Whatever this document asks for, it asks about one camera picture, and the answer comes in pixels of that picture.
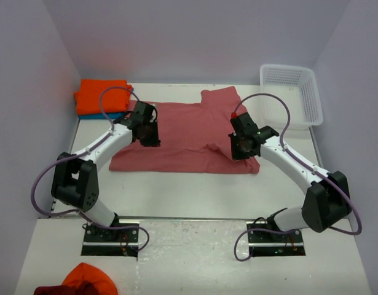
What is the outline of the pink t shirt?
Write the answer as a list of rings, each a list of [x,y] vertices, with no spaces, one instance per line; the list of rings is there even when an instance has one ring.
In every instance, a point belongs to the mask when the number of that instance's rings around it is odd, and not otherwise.
[[[158,103],[160,146],[135,142],[111,160],[114,172],[257,174],[255,158],[232,159],[230,115],[240,102],[235,87],[203,90],[199,103]]]

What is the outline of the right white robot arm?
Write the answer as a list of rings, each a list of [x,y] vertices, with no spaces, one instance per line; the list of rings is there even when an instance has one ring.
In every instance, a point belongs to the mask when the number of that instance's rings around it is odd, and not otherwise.
[[[288,231],[310,228],[321,233],[352,209],[348,202],[348,182],[339,171],[329,173],[294,152],[281,142],[279,133],[270,126],[259,128],[246,112],[233,113],[230,119],[233,132],[229,135],[234,160],[262,157],[278,167],[303,192],[303,205],[284,208],[267,218],[266,234],[275,242]]]

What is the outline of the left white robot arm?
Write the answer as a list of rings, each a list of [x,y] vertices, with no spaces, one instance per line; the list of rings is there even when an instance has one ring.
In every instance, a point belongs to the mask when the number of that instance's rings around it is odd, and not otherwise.
[[[145,147],[160,146],[157,110],[153,104],[138,101],[128,115],[111,121],[110,128],[97,140],[75,154],[62,153],[55,166],[51,194],[98,225],[98,234],[114,241],[120,227],[116,214],[99,199],[98,172],[114,155],[135,142]]]

